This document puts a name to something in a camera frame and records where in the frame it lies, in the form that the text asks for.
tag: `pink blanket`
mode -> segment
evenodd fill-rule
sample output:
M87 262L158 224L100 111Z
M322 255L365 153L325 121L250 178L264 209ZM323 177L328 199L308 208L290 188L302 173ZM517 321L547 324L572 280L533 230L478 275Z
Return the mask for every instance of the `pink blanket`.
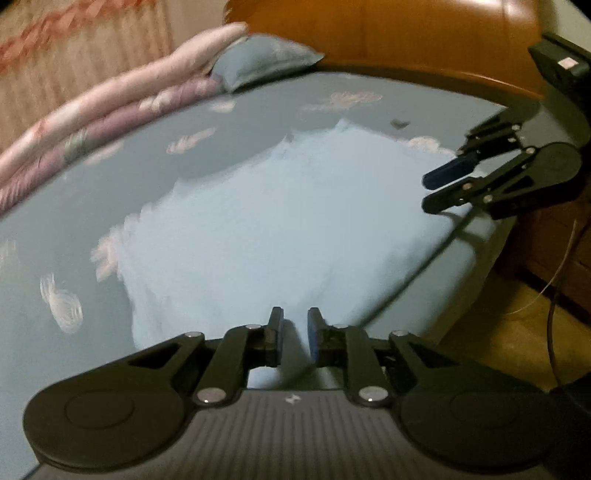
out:
M0 155L0 185L57 142L114 109L186 80L248 30L236 22L201 32L169 56L107 80L47 115Z
M87 153L103 147L122 135L179 108L209 98L222 91L210 77L194 77L157 96L121 107L69 136L32 163L21 167L0 187L0 215L27 198L65 167Z

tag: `wire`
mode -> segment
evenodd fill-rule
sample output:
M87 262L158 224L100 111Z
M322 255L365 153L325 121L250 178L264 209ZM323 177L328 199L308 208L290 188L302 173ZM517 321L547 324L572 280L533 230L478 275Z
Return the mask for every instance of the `wire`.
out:
M552 301L550 302L550 309L548 310L548 319L546 321L546 345L548 348L548 357L550 359L550 366L552 368L552 374L554 375L554 379L558 384L558 388L561 389L566 397L576 405L581 411L591 417L591 412L583 405L562 383L560 377L558 376L558 368L556 365L556 354L554 353L554 338L553 338L553 323L554 323L554 311L556 309L556 305L558 303L558 298L560 297L560 289L562 284L564 283L564 279L566 278L566 274L569 270L569 266L573 262L574 255L583 239L587 230L591 227L591 215L587 218L585 224L581 228L581 230L577 233L574 237L574 240L568 249L566 254L566 259L564 261L564 268L559 272L558 279L556 280L556 288L554 290L554 296L552 297Z
M513 312L504 313L503 317L507 317L509 315L514 315L516 313L522 312L525 309L530 308L535 302L537 302L540 299L540 297L544 294L544 292L546 290L548 290L549 286L551 286L552 283L554 283L554 280L556 280L556 278L558 277L558 275L560 274L560 272L564 268L564 265L566 263L566 258L569 256L569 252L573 247L574 234L575 234L576 230L577 230L577 220L575 220L573 222L573 229L570 233L569 244L566 247L566 250L564 252L564 256L562 257L562 260L560 261L560 265L556 269L554 276L550 279L550 281L546 284L546 286L544 288L542 288L542 291L540 293L538 293L536 295L536 297L531 302L529 302L527 305L525 305L524 307L521 307L520 309L514 310Z

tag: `wooden furniture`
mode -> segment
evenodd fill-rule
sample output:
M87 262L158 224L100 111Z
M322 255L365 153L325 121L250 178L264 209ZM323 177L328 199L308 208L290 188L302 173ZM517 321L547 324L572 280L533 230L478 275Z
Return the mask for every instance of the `wooden furniture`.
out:
M326 53L321 68L406 80L510 103L538 99L527 47L540 38L537 0L230 0L246 21Z
M524 216L514 229L501 259L502 273L525 268L548 283L564 258L574 221L580 229L591 215L591 186L574 202L556 205ZM591 319L591 235L587 234L569 267L562 293Z

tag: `pillow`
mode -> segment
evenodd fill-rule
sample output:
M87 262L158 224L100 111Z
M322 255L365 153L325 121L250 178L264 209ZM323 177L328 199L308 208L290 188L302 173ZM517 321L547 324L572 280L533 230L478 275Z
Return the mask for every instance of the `pillow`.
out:
M213 66L224 87L234 92L242 86L276 79L311 67L324 57L310 47L274 35L250 35L230 46Z

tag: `floor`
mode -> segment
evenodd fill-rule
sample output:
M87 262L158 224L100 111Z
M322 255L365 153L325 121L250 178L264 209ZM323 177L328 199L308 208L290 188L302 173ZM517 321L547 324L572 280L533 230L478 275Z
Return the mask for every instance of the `floor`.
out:
M537 294L520 280L492 272L477 302L441 346L544 390L553 388L545 334L550 300L542 296L529 308L507 315ZM591 371L591 327L561 308L554 314L554 349L563 382Z

